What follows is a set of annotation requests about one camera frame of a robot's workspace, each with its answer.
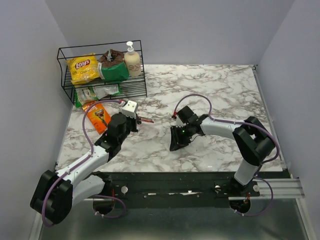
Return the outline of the metal key organizer red handle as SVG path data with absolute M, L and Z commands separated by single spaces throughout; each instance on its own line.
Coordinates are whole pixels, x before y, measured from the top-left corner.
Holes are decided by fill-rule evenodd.
M 151 123 L 153 124 L 154 121 L 150 118 L 147 118 L 147 117 L 142 117 L 142 116 L 138 116 L 137 117 L 137 124 L 140 125 L 142 123 Z

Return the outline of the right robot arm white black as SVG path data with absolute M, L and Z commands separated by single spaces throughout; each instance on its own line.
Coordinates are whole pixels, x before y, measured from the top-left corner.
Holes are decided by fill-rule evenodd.
M 234 140 L 242 155 L 242 162 L 230 183 L 230 191 L 241 196 L 248 190 L 248 183 L 261 169 L 267 156 L 279 145 L 262 123 L 253 116 L 234 121 L 213 118 L 208 114 L 197 116 L 188 106 L 174 112 L 175 125 L 170 127 L 171 152 L 187 147 L 194 135 L 219 136 Z

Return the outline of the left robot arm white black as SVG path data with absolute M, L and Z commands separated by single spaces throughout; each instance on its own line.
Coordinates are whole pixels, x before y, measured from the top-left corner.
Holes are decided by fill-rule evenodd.
M 111 185 L 93 171 L 119 153 L 128 135 L 137 132 L 138 119 L 136 113 L 114 114 L 106 132 L 91 150 L 65 168 L 57 172 L 47 170 L 41 175 L 30 207 L 47 219 L 49 225 L 56 225 L 67 217 L 74 205 L 87 197 L 107 197 Z

